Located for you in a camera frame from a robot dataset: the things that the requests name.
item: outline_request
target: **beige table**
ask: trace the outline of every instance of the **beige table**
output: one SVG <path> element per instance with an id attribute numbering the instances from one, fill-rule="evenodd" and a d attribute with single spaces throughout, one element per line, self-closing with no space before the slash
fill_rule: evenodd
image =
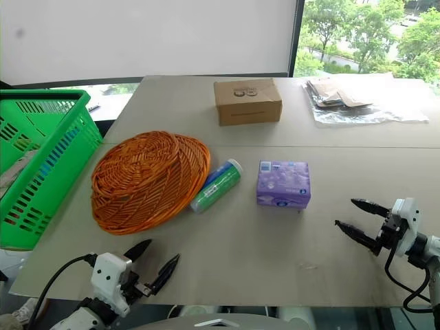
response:
<path id="1" fill-rule="evenodd" d="M 374 146 L 440 147 L 440 98 L 422 80 L 398 80 L 385 86 L 407 107 L 420 109 L 427 123 L 387 122 L 370 126 L 320 128 L 316 125 L 302 79 L 275 78 L 283 99 L 280 122 L 218 125 L 213 83 L 242 78 L 146 77 L 105 140 L 119 143 L 145 131 L 165 130 L 194 136 L 210 146 Z"/>
<path id="2" fill-rule="evenodd" d="M 102 231 L 91 216 L 90 175 L 112 145 L 88 163 L 70 196 L 49 225 L 12 291 L 38 296 L 67 260 L 94 251 L 122 253 L 153 238 L 138 264 L 142 279 L 181 253 L 179 266 L 160 295 L 149 303 L 206 305 L 400 305 L 406 293 L 383 271 L 379 258 L 346 237 L 335 219 L 376 235 L 382 220 L 350 203 L 366 197 L 391 206 L 415 197 L 423 215 L 421 230 L 439 233 L 440 150 L 426 148 L 210 148 L 214 162 L 235 158 L 244 168 L 238 186 L 203 214 L 184 211 L 168 223 L 128 236 Z M 261 158 L 307 160 L 312 198 L 303 212 L 258 206 L 256 174 Z M 416 287 L 421 271 L 397 259 L 392 272 Z M 81 299 L 90 294 L 91 269 L 73 265 L 54 283 L 52 298 Z"/>

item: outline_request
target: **white wall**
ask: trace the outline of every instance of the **white wall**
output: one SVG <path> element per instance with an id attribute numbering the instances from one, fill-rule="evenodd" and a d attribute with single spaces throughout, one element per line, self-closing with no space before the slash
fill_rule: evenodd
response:
<path id="1" fill-rule="evenodd" d="M 2 0 L 11 85 L 287 72 L 296 0 Z"/>

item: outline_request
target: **plastic bag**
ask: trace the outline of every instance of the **plastic bag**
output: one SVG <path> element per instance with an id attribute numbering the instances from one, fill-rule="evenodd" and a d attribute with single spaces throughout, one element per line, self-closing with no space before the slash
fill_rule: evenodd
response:
<path id="1" fill-rule="evenodd" d="M 392 74 L 333 75 L 350 89 L 362 90 L 372 104 L 347 107 L 343 102 L 332 107 L 319 107 L 323 101 L 304 83 L 316 122 L 325 125 L 365 125 L 387 121 L 428 122 L 420 109 L 432 102 L 428 86 L 417 79 L 395 79 Z"/>

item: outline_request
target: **orange wicker basket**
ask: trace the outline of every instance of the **orange wicker basket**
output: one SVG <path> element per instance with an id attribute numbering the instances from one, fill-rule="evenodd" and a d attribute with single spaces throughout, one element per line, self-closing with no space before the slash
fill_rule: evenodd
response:
<path id="1" fill-rule="evenodd" d="M 123 141 L 93 171 L 93 217 L 119 235 L 157 226 L 193 200 L 209 166 L 208 148 L 191 137 L 154 131 Z"/>

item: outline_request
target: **brown cardboard box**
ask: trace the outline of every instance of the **brown cardboard box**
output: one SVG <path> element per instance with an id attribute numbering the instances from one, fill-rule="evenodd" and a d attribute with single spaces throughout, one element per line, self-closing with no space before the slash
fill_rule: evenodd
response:
<path id="1" fill-rule="evenodd" d="M 273 79 L 214 82 L 220 126 L 278 122 L 280 94 Z"/>

